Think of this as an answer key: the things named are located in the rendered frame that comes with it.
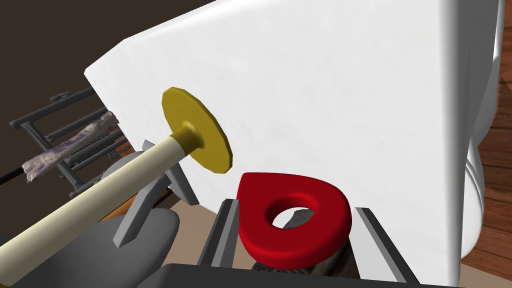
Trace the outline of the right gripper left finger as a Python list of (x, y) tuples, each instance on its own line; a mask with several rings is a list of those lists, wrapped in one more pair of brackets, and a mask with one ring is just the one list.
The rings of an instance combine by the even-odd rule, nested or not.
[(232, 268), (239, 231), (239, 201), (226, 199), (216, 214), (198, 265)]

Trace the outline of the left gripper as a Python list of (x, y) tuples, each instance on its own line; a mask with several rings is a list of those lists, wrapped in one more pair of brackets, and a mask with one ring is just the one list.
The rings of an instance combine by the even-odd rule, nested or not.
[(199, 204), (179, 162), (151, 176), (124, 217), (96, 223), (15, 288), (137, 288), (162, 266), (179, 229), (174, 211), (152, 209), (163, 191), (170, 185), (180, 200)]

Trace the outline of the white toilet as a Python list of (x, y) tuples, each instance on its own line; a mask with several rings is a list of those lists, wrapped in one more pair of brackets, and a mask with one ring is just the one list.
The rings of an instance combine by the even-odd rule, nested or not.
[(377, 216), (421, 283), (457, 285), (482, 208), (464, 190), (498, 82), (505, 0), (216, 0), (85, 69), (135, 149), (171, 131), (170, 87), (227, 135), (233, 166), (181, 167), (217, 211), (242, 173), (298, 174)]

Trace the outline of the yellow plunger with cream handle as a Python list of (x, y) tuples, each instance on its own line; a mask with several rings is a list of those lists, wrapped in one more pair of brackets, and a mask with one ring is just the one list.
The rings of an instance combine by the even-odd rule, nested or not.
[(0, 246), (1, 287), (11, 287), (187, 156), (217, 174), (232, 167), (228, 138), (200, 100), (171, 87), (161, 105), (170, 136)]

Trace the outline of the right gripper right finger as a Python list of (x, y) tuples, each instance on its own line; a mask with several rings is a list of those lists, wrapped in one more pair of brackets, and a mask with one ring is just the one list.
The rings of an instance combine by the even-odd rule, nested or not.
[(419, 283), (369, 208), (351, 208), (349, 240), (362, 279), (392, 283)]

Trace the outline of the dark grey towel rack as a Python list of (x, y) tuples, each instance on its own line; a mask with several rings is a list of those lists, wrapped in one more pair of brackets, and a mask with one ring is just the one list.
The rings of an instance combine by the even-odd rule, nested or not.
[[(24, 128), (31, 138), (33, 138), (43, 151), (46, 152), (52, 148), (52, 142), (55, 142), (56, 140), (92, 123), (95, 120), (98, 120), (107, 112), (107, 108), (102, 107), (49, 133), (48, 135), (43, 135), (34, 125), (34, 121), (53, 114), (62, 108), (94, 94), (95, 90), (92, 87), (88, 87), (74, 94), (70, 94), (68, 91), (58, 94), (50, 98), (51, 104), (21, 118), (13, 120), (10, 122), (10, 126), (15, 129)], [(98, 183), (102, 178), (99, 174), (99, 176), (91, 179), (90, 181), (83, 182), (77, 175), (78, 171), (90, 165), (94, 161), (99, 160), (103, 156), (108, 156), (109, 159), (114, 159), (118, 156), (125, 156), (131, 151), (132, 146), (129, 144), (118, 125), (112, 126), (108, 130), (102, 132), (99, 136), (80, 146), (77, 151), (71, 153), (69, 157), (57, 164), (57, 168), (61, 172), (60, 178), (67, 179), (74, 188), (74, 191), (69, 194), (70, 198), (75, 198), (94, 184)]]

